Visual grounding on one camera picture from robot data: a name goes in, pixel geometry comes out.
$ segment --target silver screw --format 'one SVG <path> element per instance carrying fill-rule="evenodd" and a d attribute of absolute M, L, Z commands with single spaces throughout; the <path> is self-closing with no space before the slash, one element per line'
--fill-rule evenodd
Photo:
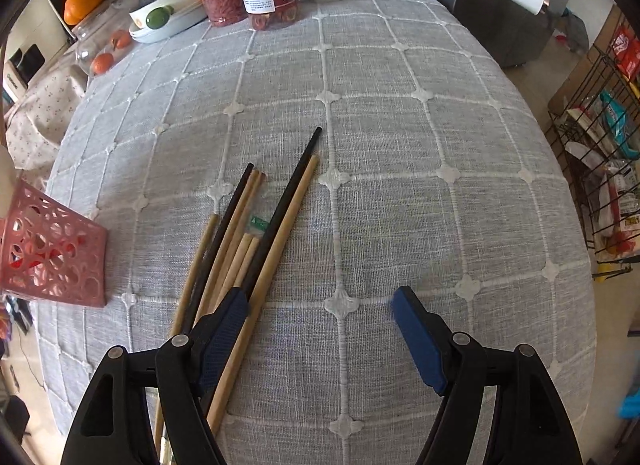
<path fill-rule="evenodd" d="M 528 344 L 520 344 L 520 346 L 518 346 L 518 349 L 520 350 L 520 353 L 522 353 L 526 357 L 532 357 L 536 354 L 536 350 Z"/>
<path fill-rule="evenodd" d="M 122 356 L 122 348 L 120 346 L 114 346 L 109 350 L 109 353 L 107 353 L 107 356 L 110 359 L 114 359 L 114 360 L 119 359 Z"/>
<path fill-rule="evenodd" d="M 466 346 L 471 342 L 471 339 L 466 333 L 453 333 L 453 342 L 458 346 Z"/>
<path fill-rule="evenodd" d="M 189 342 L 189 337 L 185 334 L 176 335 L 171 339 L 171 344 L 179 348 Z"/>

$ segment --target white plate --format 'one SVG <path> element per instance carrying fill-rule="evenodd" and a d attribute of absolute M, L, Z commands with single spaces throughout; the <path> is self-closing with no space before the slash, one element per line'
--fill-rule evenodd
<path fill-rule="evenodd" d="M 136 23 L 138 28 L 144 28 L 146 22 L 146 16 L 151 10 L 160 8 L 161 6 L 171 6 L 174 8 L 174 12 L 178 13 L 182 10 L 190 7 L 192 4 L 199 2 L 200 0 L 155 0 L 142 8 L 139 8 L 135 12 L 130 12 L 129 15 L 133 22 Z"/>
<path fill-rule="evenodd" d="M 169 22 L 162 26 L 162 28 L 157 30 L 152 30 L 151 28 L 140 29 L 136 26 L 136 23 L 132 22 L 131 26 L 129 26 L 129 33 L 135 41 L 142 42 L 143 44 L 151 44 L 168 39 L 199 23 L 206 17 L 207 12 L 204 11 L 204 6 L 198 2 L 185 8 L 181 12 L 174 13 L 169 18 Z"/>

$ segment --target gray tablecloth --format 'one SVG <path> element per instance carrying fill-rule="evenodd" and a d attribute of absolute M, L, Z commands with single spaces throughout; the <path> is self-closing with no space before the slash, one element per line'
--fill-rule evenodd
<path fill-rule="evenodd" d="M 201 23 L 90 85 L 48 191 L 109 229 L 109 300 L 38 304 L 61 431 L 110 346 L 166 339 L 202 228 L 247 162 L 268 174 L 255 213 L 269 218 L 317 125 L 317 178 L 218 435 L 229 463 L 416 460 L 440 398 L 392 319 L 400 285 L 484 345 L 532 344 L 579 429 L 595 353 L 589 261 L 520 94 L 434 0 L 302 10 L 273 32 Z"/>

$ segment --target pink plastic basket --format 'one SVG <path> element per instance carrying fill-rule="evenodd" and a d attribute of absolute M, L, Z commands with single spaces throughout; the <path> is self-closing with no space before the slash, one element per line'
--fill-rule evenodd
<path fill-rule="evenodd" d="M 25 299 L 104 306 L 103 226 L 20 180 L 0 233 L 0 288 Z"/>

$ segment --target beige floor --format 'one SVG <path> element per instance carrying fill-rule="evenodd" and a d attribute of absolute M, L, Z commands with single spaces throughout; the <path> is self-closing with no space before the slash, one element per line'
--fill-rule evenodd
<path fill-rule="evenodd" d="M 578 60 L 576 55 L 551 41 L 539 59 L 506 70 L 541 127 L 545 128 L 548 124 L 546 103 Z M 632 382 L 640 354 L 640 339 L 626 337 L 630 320 L 640 305 L 638 272 L 640 268 L 628 275 L 594 285 L 598 338 L 596 369 L 578 442 L 585 461 L 593 457 L 599 465 L 605 464 L 610 454 L 620 424 L 616 413 Z M 22 346 L 41 381 L 42 372 L 33 333 L 23 337 Z M 11 359 L 2 362 L 2 370 L 6 377 L 10 377 L 8 366 L 14 366 L 20 383 L 20 397 L 31 412 L 28 426 L 31 436 L 26 438 L 28 452 L 36 465 L 58 465 L 63 439 L 53 423 L 47 397 L 31 376 L 17 339 L 12 342 L 11 351 Z"/>

